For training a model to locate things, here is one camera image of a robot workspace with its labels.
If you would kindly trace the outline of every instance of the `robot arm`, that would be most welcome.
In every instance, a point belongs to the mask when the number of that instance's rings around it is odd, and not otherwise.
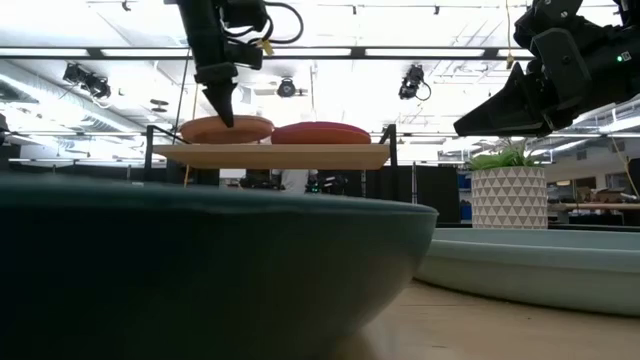
[[[303,31],[300,15],[289,5],[268,3],[264,0],[164,0],[165,4],[177,4],[193,52],[196,66],[195,80],[203,84],[203,93],[218,112],[222,121],[233,127],[231,94],[236,87],[233,78],[238,75],[236,63],[253,70],[262,68],[262,49],[259,38],[244,43],[238,39],[251,31],[261,32],[267,22],[268,39],[273,31],[271,18],[265,5],[281,6],[292,10],[300,21],[300,32],[291,40],[273,40],[274,43],[290,43]],[[249,26],[249,30],[234,34],[226,29]]]
[[[536,0],[516,21],[515,41],[535,56],[504,88],[458,120],[461,136],[545,136],[581,113],[640,93],[640,11],[617,1],[622,26],[597,26],[577,11],[581,0]]]

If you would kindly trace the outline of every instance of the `black cable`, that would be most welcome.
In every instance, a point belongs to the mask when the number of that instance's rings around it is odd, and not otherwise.
[[[67,96],[67,94],[68,94],[69,92],[71,92],[71,90],[73,90],[73,88],[75,88],[76,86],[78,86],[78,84],[75,84],[75,85],[73,85],[72,87],[70,87],[69,89],[67,89],[67,91],[65,91],[65,92],[64,92],[64,94],[62,94],[62,96],[60,96],[60,97],[58,98],[58,100],[61,100],[63,97]]]
[[[180,87],[180,100],[178,101],[178,113],[176,114],[176,124],[173,129],[173,141],[171,145],[176,144],[176,136],[178,135],[178,123],[180,122],[180,110],[182,109],[182,96],[184,95],[184,83],[187,81],[187,71],[189,70],[189,55],[191,48],[187,51],[187,60],[184,62],[184,72],[182,73],[182,86]]]
[[[271,35],[273,35],[273,20],[271,20],[271,16],[267,15],[267,21],[269,21],[269,27],[267,28],[267,32],[264,33],[264,35],[261,36],[261,37],[253,38],[253,39],[247,41],[247,44],[255,45],[255,44],[258,43],[258,41],[269,40]]]
[[[291,43],[294,43],[294,42],[298,41],[302,37],[302,33],[304,32],[304,21],[302,20],[302,16],[300,16],[300,13],[298,12],[298,10],[296,10],[293,6],[291,6],[289,4],[280,3],[280,2],[265,1],[264,4],[267,5],[267,6],[282,7],[282,8],[285,8],[285,9],[291,11],[293,13],[293,15],[295,15],[296,18],[298,19],[298,23],[300,23],[300,30],[298,31],[298,34],[296,36],[292,37],[291,39],[287,39],[287,40],[274,39],[274,40],[271,40],[271,39],[267,38],[266,40],[269,40],[269,42],[271,42],[273,44],[291,44]]]
[[[418,100],[420,100],[420,101],[427,101],[427,100],[431,99],[431,94],[432,94],[433,92],[431,91],[431,86],[429,86],[429,84],[427,84],[427,83],[426,83],[426,82],[424,82],[424,81],[423,81],[422,83],[424,84],[424,86],[426,86],[426,87],[427,87],[427,89],[429,89],[429,96],[427,96],[425,99],[421,99],[421,98],[419,98],[419,97],[418,97],[418,95],[416,95],[416,99],[418,99]]]
[[[224,34],[227,35],[228,37],[237,38],[237,37],[243,37],[243,36],[249,34],[250,32],[252,32],[254,30],[255,30],[255,28],[253,26],[250,26],[247,30],[241,31],[239,33],[233,33],[233,32],[231,32],[229,30],[226,30],[226,29],[223,30],[223,31],[224,31]]]

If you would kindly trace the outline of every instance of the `white geometric planter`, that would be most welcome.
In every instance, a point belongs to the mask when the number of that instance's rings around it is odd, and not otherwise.
[[[543,168],[474,171],[471,189],[474,228],[547,228],[547,181]]]

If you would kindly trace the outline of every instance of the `ceiling pipe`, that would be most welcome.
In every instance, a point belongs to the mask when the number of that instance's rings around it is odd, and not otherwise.
[[[119,116],[109,110],[101,109],[93,102],[67,91],[31,72],[6,60],[0,60],[0,74],[14,82],[23,84],[45,93],[48,97],[58,98],[60,102],[84,110],[88,116],[120,131],[142,131],[144,127],[136,122]],[[29,94],[37,99],[36,94]]]

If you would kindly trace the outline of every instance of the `wooden shelf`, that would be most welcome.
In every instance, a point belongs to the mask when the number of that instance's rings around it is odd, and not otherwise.
[[[153,152],[197,169],[378,170],[389,146],[156,145]]]

